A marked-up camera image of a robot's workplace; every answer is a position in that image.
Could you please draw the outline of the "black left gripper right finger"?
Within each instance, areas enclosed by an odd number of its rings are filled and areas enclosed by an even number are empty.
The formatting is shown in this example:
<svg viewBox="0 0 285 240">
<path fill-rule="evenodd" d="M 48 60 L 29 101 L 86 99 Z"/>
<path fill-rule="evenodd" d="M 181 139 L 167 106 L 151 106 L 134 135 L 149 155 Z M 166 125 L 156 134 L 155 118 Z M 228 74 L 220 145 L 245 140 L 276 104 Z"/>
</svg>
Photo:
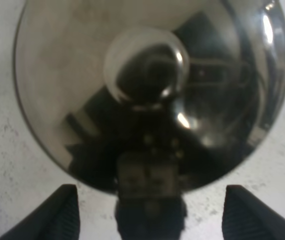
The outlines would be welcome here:
<svg viewBox="0 0 285 240">
<path fill-rule="evenodd" d="M 228 185 L 222 215 L 225 240 L 285 240 L 285 218 L 241 185 Z"/>
</svg>

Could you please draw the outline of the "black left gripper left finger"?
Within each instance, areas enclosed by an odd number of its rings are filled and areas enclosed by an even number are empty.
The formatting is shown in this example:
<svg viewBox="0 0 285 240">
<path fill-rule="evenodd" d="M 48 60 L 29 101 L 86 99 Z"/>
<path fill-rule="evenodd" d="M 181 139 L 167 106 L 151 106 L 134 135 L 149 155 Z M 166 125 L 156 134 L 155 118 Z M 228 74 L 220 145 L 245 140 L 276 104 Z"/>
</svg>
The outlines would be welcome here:
<svg viewBox="0 0 285 240">
<path fill-rule="evenodd" d="M 63 184 L 0 240 L 78 240 L 79 237 L 77 187 Z"/>
</svg>

